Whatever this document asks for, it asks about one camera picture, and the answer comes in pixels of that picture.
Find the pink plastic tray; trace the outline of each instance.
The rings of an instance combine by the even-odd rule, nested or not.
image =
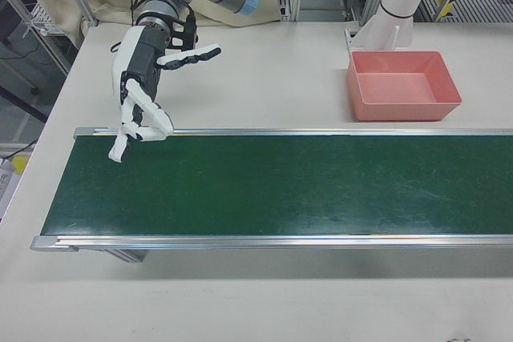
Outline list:
[[[358,120],[441,120],[462,102],[436,51],[354,51],[347,80]]]

